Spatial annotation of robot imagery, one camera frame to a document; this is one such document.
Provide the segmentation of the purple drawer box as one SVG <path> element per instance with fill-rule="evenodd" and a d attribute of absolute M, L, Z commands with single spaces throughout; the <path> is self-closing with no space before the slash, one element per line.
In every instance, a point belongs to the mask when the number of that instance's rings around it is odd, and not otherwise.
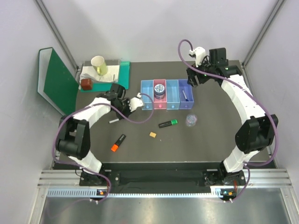
<path fill-rule="evenodd" d="M 179 106 L 179 108 L 184 109 L 184 110 L 192 109 L 193 104 L 194 104 L 194 97 L 193 97 L 192 87 L 187 83 L 187 79 L 179 79 L 178 80 L 178 85 L 179 85 L 179 96 L 180 96 L 180 106 Z M 182 90 L 185 91 L 189 102 L 185 101 Z"/>

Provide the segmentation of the pink drawer box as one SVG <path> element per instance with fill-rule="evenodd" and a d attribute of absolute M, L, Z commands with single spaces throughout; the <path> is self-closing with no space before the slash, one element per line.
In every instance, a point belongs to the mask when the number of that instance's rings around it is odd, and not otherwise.
<path fill-rule="evenodd" d="M 166 80 L 165 79 L 154 79 L 154 86 L 156 84 L 163 84 L 166 90 Z M 156 99 L 154 97 L 154 109 L 166 109 L 167 107 L 167 94 L 165 93 L 165 97 L 163 99 Z"/>

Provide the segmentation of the white blue marker pen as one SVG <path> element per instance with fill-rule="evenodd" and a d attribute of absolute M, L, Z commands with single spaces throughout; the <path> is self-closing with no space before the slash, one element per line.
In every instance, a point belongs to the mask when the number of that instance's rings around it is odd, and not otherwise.
<path fill-rule="evenodd" d="M 185 93 L 184 90 L 182 90 L 182 93 L 183 93 L 183 96 L 184 96 L 184 98 L 185 98 L 185 101 L 186 101 L 186 102 L 189 102 L 189 100 L 188 100 L 188 98 L 187 98 L 187 95 L 186 95 L 186 93 Z"/>

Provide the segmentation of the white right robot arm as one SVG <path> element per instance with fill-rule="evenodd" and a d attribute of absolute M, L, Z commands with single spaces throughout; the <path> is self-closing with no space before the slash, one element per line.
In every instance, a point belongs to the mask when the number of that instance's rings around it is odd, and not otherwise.
<path fill-rule="evenodd" d="M 196 87 L 213 79 L 227 93 L 240 116 L 242 126 L 235 134 L 236 146 L 220 163 L 218 177 L 207 180 L 209 184 L 232 184 L 240 178 L 243 166 L 273 143 L 273 128 L 278 125 L 278 118 L 274 114 L 268 118 L 251 98 L 242 71 L 237 65 L 229 64 L 225 48 L 211 49 L 209 54 L 202 47 L 191 48 L 189 55 L 195 63 L 186 70 L 188 84 Z"/>

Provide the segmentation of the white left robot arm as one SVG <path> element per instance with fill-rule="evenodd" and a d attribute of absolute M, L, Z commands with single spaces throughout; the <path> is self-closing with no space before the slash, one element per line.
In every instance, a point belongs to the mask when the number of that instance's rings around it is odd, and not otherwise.
<path fill-rule="evenodd" d="M 141 93 L 127 98 L 126 89 L 113 84 L 110 90 L 100 93 L 85 108 L 69 116 L 63 116 L 59 123 L 54 149 L 66 155 L 82 169 L 81 178 L 86 182 L 101 185 L 106 174 L 102 163 L 91 152 L 90 128 L 104 115 L 114 111 L 118 119 L 128 118 L 137 108 L 143 107 Z"/>

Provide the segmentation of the orange black highlighter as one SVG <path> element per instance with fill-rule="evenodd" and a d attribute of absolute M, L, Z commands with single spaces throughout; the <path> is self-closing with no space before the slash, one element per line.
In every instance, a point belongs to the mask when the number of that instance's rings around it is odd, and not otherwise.
<path fill-rule="evenodd" d="M 122 134 L 122 135 L 118 138 L 118 140 L 113 144 L 113 146 L 111 147 L 111 150 L 112 150 L 113 152 L 116 152 L 117 149 L 119 148 L 119 146 L 120 146 L 120 145 L 122 144 L 122 142 L 125 140 L 125 138 L 126 138 L 126 135 Z"/>

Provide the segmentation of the white black marker pen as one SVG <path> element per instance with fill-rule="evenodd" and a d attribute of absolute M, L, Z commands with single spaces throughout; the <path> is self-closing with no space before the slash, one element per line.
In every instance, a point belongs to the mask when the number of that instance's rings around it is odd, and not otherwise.
<path fill-rule="evenodd" d="M 117 121 L 119 121 L 119 119 L 111 120 L 111 121 L 109 121 L 109 124 L 115 123 L 115 122 L 117 122 Z"/>

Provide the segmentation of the blue round lidded jar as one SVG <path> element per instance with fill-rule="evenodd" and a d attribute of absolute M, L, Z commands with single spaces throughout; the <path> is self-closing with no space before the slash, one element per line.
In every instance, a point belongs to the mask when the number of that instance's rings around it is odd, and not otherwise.
<path fill-rule="evenodd" d="M 156 99 L 163 99 L 165 97 L 165 86 L 163 84 L 156 84 L 154 86 L 154 97 Z"/>

